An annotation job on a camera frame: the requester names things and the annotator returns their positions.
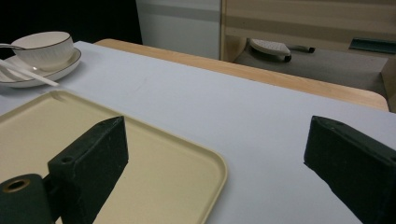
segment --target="bowl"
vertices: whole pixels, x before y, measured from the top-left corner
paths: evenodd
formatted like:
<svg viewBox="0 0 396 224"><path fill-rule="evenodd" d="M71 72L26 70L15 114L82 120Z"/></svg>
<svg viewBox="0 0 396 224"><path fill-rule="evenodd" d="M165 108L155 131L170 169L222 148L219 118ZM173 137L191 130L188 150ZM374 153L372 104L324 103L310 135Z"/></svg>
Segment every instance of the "bowl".
<svg viewBox="0 0 396 224"><path fill-rule="evenodd" d="M53 71L63 65L73 55L73 39L66 32L44 32L28 35L12 42L24 49L13 49L25 63L37 69Z"/></svg>

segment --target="white table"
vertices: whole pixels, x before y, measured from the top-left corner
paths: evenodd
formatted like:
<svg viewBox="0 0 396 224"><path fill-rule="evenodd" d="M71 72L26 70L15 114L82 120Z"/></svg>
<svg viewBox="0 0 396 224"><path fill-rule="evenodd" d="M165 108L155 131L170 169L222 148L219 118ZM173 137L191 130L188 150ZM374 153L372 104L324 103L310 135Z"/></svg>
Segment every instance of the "white table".
<svg viewBox="0 0 396 224"><path fill-rule="evenodd" d="M360 223L303 164L313 115L396 148L396 115L389 112L84 42L75 46L81 63L59 81L67 90L227 161L229 179L208 223ZM0 115L50 90L0 87Z"/></svg>

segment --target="saucer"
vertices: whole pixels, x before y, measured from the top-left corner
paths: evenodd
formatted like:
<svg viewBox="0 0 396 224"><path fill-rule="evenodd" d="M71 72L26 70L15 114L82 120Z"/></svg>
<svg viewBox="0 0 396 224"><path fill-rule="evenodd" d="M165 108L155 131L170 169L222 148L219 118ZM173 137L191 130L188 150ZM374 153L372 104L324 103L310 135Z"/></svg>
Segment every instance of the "saucer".
<svg viewBox="0 0 396 224"><path fill-rule="evenodd" d="M55 81L71 73L78 66L80 58L81 58L81 51L79 49L74 48L73 55L69 59L69 61L67 61L67 63L65 63L62 68L56 71L43 71L40 69L36 69L31 65L24 63L17 56L12 56L10 58L7 58L5 59L5 61L8 63L12 63L18 67L24 68L39 76L46 77L52 81ZM40 85L45 85L45 83L30 77L26 77L18 72L14 72L12 70L0 66L0 86L8 86L12 88L26 88L26 87L33 87Z"/></svg>

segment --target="gray floor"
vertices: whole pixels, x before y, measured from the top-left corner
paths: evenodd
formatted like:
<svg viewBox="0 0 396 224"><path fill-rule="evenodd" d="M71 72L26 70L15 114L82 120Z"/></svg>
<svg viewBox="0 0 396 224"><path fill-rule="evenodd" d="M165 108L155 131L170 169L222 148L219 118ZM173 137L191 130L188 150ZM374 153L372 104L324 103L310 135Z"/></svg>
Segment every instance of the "gray floor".
<svg viewBox="0 0 396 224"><path fill-rule="evenodd" d="M380 74L387 59L326 49L316 49L314 53L308 53L307 48L304 47L288 46L288 48L291 51L291 61L284 63L283 57L258 52L247 42L245 50L234 62L374 91L387 98Z"/></svg>

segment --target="beige tray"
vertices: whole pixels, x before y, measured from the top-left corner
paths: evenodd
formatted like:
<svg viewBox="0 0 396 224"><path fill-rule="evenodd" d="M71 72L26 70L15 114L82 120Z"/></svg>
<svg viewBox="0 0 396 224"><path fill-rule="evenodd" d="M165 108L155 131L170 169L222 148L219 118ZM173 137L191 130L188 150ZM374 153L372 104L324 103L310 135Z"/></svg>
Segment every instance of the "beige tray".
<svg viewBox="0 0 396 224"><path fill-rule="evenodd" d="M0 117L0 182L48 174L47 161L120 113L65 91ZM203 223L227 179L217 153L125 117L130 160L95 223Z"/></svg>

